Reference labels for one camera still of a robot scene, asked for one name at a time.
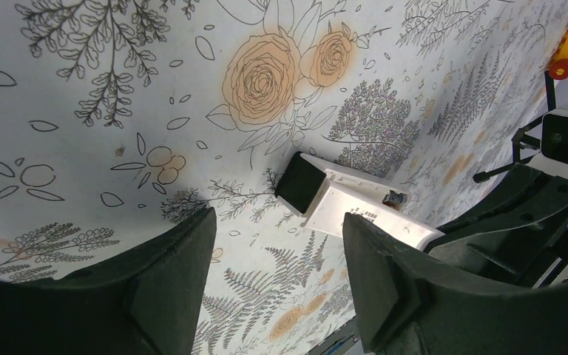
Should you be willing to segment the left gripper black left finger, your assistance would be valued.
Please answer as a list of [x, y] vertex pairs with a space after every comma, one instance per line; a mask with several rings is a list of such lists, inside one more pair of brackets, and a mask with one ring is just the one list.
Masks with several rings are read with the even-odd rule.
[[60, 280], [0, 281], [0, 354], [189, 354], [215, 210]]

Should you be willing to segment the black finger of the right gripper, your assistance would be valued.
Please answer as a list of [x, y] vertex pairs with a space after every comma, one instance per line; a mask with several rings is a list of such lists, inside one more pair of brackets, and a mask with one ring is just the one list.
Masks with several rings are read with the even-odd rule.
[[568, 281], [568, 179], [516, 165], [439, 231], [425, 253], [471, 274], [522, 287]]

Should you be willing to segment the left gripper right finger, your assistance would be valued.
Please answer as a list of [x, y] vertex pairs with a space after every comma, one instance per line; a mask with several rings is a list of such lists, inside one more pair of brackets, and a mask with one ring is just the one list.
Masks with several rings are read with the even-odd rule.
[[449, 266], [346, 214], [362, 346], [376, 354], [568, 354], [568, 282], [525, 288]]

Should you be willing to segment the white remote battery cover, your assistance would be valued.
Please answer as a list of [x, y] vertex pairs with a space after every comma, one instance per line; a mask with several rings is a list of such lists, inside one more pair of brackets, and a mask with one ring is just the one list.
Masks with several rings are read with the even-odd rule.
[[420, 251], [443, 233], [346, 186], [327, 182], [302, 216], [303, 228], [342, 237], [345, 214], [356, 214]]

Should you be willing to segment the white remote control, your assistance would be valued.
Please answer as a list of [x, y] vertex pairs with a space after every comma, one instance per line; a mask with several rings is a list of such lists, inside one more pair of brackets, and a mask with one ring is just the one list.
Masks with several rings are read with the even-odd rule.
[[385, 179], [296, 152], [274, 196], [302, 219], [301, 227], [341, 236], [346, 213], [374, 223], [391, 209], [399, 211], [410, 194]]

